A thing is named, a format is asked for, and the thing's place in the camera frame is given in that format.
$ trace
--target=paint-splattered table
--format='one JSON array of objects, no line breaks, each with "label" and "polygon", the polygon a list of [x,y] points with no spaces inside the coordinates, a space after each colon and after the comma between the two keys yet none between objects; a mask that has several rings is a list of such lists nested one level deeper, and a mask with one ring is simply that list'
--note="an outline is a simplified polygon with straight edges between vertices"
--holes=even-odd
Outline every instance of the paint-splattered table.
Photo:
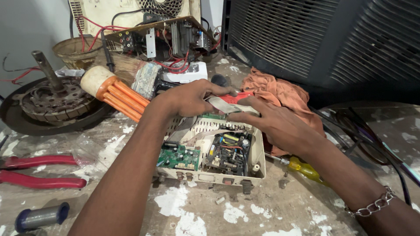
[{"label": "paint-splattered table", "polygon": [[[249,73],[248,67],[220,55],[207,64],[207,69],[209,76],[214,73],[228,75],[228,80],[236,88]],[[420,137],[419,108],[389,103],[363,103],[362,106],[364,108],[356,111],[363,119],[407,164],[420,171],[420,140],[417,138]],[[54,136],[26,136],[6,129],[0,134],[0,140],[6,134],[10,137],[0,155],[5,158],[11,155],[70,154],[81,134],[101,145],[104,150],[116,154],[130,138],[135,125],[127,117],[118,114],[104,119],[90,130]],[[365,235],[358,223],[344,212],[344,203],[330,188],[296,173],[284,177],[287,168],[278,161],[266,159],[266,167],[266,179],[250,195],[243,195],[240,187],[227,185],[185,184],[171,179],[159,186],[151,184],[140,235]],[[381,171],[366,171],[402,196],[401,184],[394,170],[383,167]],[[99,182],[76,166],[50,165],[17,172],[47,178],[84,178],[88,184],[80,190],[35,190],[0,184],[0,236],[15,235],[14,220],[22,210],[68,202],[71,210],[62,225],[33,231],[37,236],[66,235]],[[408,178],[406,181],[413,206],[420,211],[417,206],[420,204],[420,189]],[[226,196],[226,200],[216,205],[215,200],[222,196]]]}]

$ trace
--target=orange cloth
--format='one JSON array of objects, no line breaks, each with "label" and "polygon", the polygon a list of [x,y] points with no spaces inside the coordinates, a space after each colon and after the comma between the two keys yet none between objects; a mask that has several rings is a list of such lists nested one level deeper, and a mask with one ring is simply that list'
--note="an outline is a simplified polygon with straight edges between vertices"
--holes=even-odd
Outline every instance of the orange cloth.
[{"label": "orange cloth", "polygon": [[[262,73],[252,67],[251,73],[244,78],[241,89],[244,92],[254,92],[257,98],[278,107],[287,107],[306,124],[325,136],[321,119],[311,112],[307,106],[309,94],[301,87],[283,79]],[[288,152],[273,146],[271,154],[286,155]]]}]

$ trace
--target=yellow screwdriver handle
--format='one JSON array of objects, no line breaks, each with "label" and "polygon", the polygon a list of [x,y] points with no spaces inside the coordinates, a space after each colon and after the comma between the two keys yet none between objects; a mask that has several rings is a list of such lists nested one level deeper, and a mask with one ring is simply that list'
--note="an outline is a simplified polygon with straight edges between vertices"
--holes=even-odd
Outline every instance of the yellow screwdriver handle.
[{"label": "yellow screwdriver handle", "polygon": [[310,166],[307,163],[300,162],[297,157],[290,158],[289,170],[300,172],[304,176],[306,176],[308,179],[318,182],[320,184],[323,184],[325,186],[328,186],[328,184],[325,181],[322,181],[320,179],[318,172],[316,172],[314,168],[312,168],[312,166]]}]

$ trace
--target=red pliers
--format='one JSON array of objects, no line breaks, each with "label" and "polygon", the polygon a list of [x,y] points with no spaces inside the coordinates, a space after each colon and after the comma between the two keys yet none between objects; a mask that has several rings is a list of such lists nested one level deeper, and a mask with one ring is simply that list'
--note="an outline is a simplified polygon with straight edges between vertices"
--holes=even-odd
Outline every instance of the red pliers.
[{"label": "red pliers", "polygon": [[86,180],[81,178],[37,178],[5,169],[23,169],[40,165],[77,165],[72,156],[49,155],[31,158],[9,157],[0,160],[0,183],[6,182],[33,189],[83,188]]}]

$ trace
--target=black plate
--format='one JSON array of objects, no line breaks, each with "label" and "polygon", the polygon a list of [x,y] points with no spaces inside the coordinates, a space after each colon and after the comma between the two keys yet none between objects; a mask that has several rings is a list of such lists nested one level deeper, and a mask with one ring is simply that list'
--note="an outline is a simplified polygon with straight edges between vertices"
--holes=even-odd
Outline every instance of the black plate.
[{"label": "black plate", "polygon": [[1,120],[12,130],[26,135],[46,136],[54,134],[62,134],[74,130],[82,130],[93,128],[102,121],[102,117],[106,115],[112,108],[110,105],[102,102],[99,106],[91,111],[79,116],[75,123],[67,124],[66,122],[55,122],[54,125],[37,121],[29,117],[20,107],[19,102],[13,100],[15,94],[23,94],[38,83],[47,80],[47,78],[38,79],[31,83],[25,84],[10,94],[0,106]]}]

